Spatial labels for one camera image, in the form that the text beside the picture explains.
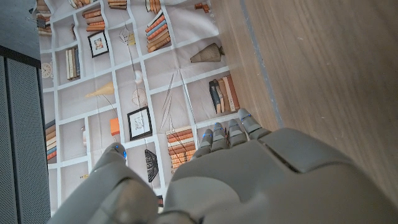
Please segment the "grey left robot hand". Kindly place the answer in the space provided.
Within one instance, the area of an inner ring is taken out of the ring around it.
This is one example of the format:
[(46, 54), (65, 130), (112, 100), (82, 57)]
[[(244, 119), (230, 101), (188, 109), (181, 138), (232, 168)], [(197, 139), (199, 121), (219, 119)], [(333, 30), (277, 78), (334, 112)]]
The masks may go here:
[(162, 207), (113, 143), (50, 222), (397, 222), (397, 207), (348, 156), (295, 129), (269, 131), (245, 109), (238, 115), (205, 131)]

